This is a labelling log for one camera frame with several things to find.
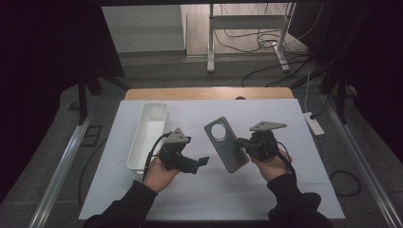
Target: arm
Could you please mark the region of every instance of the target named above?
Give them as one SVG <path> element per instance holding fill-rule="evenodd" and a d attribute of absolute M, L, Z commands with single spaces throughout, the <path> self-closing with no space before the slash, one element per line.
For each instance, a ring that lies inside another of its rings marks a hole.
<path fill-rule="evenodd" d="M 124 197 L 116 200 L 101 214 L 89 218 L 83 228 L 98 227 L 138 227 L 145 220 L 158 193 L 179 173 L 166 170 L 160 158 L 151 162 L 144 182 L 133 181 Z"/>
<path fill-rule="evenodd" d="M 251 161 L 257 165 L 261 175 L 268 182 L 267 187 L 276 196 L 278 204 L 269 212 L 273 227 L 333 227 L 332 222 L 317 211 L 320 195 L 302 194 L 279 157 L 275 156 L 266 161 L 251 157 Z"/>

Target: black sleeve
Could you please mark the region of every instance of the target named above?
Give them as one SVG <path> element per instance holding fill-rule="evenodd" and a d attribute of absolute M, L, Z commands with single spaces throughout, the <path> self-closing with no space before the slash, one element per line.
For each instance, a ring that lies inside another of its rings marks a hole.
<path fill-rule="evenodd" d="M 317 193 L 302 194 L 290 174 L 281 175 L 269 183 L 267 187 L 274 193 L 278 204 L 269 212 L 270 223 L 276 228 L 286 227 L 333 227 L 317 208 L 320 195 Z"/>
<path fill-rule="evenodd" d="M 135 180 L 121 200 L 113 201 L 101 215 L 89 218 L 83 228 L 138 227 L 145 220 L 157 195 Z"/>

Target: white power strip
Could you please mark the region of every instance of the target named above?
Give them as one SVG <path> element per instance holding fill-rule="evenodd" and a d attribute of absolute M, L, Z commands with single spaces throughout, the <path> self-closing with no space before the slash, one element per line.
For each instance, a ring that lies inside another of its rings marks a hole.
<path fill-rule="evenodd" d="M 303 114 L 303 116 L 305 117 L 306 123 L 308 123 L 309 128 L 311 129 L 312 133 L 314 133 L 315 136 L 321 136 L 323 135 L 325 132 L 323 131 L 322 127 L 320 127 L 319 123 L 317 122 L 316 119 L 311 120 L 311 112 L 306 112 Z"/>

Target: white wall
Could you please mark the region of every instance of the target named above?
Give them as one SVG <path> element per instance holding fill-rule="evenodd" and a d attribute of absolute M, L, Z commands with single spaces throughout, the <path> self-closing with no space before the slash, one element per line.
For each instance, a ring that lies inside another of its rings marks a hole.
<path fill-rule="evenodd" d="M 181 6 L 103 7 L 118 52 L 184 50 Z"/>

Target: smartphone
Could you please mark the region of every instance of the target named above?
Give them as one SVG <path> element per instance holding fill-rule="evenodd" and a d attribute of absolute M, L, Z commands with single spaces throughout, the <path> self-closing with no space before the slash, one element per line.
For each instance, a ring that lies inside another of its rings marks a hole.
<path fill-rule="evenodd" d="M 204 130 L 229 173 L 234 173 L 249 162 L 249 157 L 238 146 L 237 137 L 225 117 L 207 124 Z"/>

